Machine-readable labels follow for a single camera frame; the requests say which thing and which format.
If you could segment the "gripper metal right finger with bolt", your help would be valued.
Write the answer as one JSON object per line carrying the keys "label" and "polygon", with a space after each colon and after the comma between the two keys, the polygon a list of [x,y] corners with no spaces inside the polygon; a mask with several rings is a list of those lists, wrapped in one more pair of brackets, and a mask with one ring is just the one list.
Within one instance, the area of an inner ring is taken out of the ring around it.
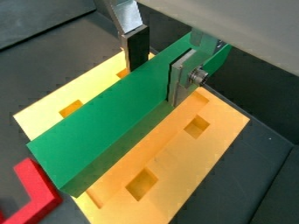
{"label": "gripper metal right finger with bolt", "polygon": [[221,41],[203,31],[193,28],[191,47],[173,62],[170,69],[167,101],[177,107],[190,94],[193,84],[201,85],[209,77],[202,70],[203,63],[219,50]]}

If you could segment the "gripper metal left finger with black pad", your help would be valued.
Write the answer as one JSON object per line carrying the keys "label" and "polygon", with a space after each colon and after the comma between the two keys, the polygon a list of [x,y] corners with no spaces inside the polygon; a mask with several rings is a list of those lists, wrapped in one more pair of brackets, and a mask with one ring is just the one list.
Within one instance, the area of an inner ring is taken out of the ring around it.
{"label": "gripper metal left finger with black pad", "polygon": [[150,55],[150,27],[145,24],[137,0],[94,0],[98,9],[112,20],[122,48],[126,68],[137,70]]}

